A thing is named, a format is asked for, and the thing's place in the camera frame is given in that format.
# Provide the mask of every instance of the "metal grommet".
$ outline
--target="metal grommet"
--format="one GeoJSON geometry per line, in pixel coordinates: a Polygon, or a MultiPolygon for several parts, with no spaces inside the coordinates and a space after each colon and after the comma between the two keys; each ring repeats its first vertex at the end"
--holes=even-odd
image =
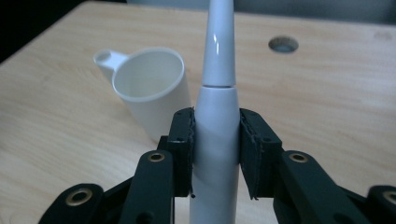
{"type": "Polygon", "coordinates": [[[90,189],[77,189],[71,192],[66,198],[66,204],[69,206],[79,206],[87,202],[92,197],[90,189]]]}
{"type": "Polygon", "coordinates": [[[388,200],[388,202],[396,205],[396,191],[388,190],[382,193],[384,198],[388,200]]]}
{"type": "Polygon", "coordinates": [[[158,153],[158,152],[153,153],[148,156],[148,160],[153,161],[153,162],[163,161],[163,159],[165,159],[165,155],[163,155],[162,153],[158,153]]]}
{"type": "Polygon", "coordinates": [[[308,162],[308,158],[305,155],[300,154],[300,153],[291,153],[289,155],[289,158],[292,161],[296,161],[296,162],[301,162],[301,163],[308,162]]]}

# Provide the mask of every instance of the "wooden table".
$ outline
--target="wooden table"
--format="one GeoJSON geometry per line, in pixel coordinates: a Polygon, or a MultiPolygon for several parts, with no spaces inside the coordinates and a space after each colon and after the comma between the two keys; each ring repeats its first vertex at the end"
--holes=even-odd
{"type": "MultiPolygon", "coordinates": [[[[100,49],[179,51],[191,100],[200,87],[207,12],[79,6],[0,67],[0,223],[36,223],[78,183],[105,190],[155,149],[92,62],[100,49]]],[[[396,28],[235,14],[240,106],[260,113],[285,149],[314,156],[337,184],[365,195],[396,186],[396,28]],[[295,38],[275,53],[275,36],[295,38]]],[[[177,223],[188,223],[177,199],[177,223]]],[[[276,223],[272,200],[248,198],[237,223],[276,223]]]]}

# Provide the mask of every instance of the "wood grain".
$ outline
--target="wood grain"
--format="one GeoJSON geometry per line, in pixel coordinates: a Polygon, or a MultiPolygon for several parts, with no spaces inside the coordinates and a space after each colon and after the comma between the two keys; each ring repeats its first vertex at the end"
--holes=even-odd
{"type": "MultiPolygon", "coordinates": [[[[155,149],[92,62],[100,49],[166,46],[185,59],[195,104],[207,13],[86,3],[0,67],[0,223],[37,223],[78,183],[104,189],[155,149]]],[[[235,14],[240,106],[260,113],[285,149],[314,156],[337,184],[365,195],[396,186],[396,28],[235,14]],[[299,48],[279,54],[275,36],[299,48]]],[[[237,223],[276,223],[240,176],[237,223]]],[[[177,223],[188,222],[177,199],[177,223]]]]}

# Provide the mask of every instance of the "measuring cup handle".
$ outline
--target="measuring cup handle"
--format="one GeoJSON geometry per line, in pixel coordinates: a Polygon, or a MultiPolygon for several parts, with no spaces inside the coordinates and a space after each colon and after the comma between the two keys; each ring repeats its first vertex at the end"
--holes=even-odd
{"type": "Polygon", "coordinates": [[[111,49],[103,49],[93,56],[93,61],[111,83],[113,73],[128,59],[128,56],[111,49]]]}

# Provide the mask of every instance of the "electric toothbrush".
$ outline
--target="electric toothbrush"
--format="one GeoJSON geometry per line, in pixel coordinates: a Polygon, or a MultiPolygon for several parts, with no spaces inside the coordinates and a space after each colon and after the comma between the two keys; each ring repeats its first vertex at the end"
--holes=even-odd
{"type": "Polygon", "coordinates": [[[202,87],[195,107],[190,224],[235,223],[239,105],[233,0],[211,0],[202,87]]]}

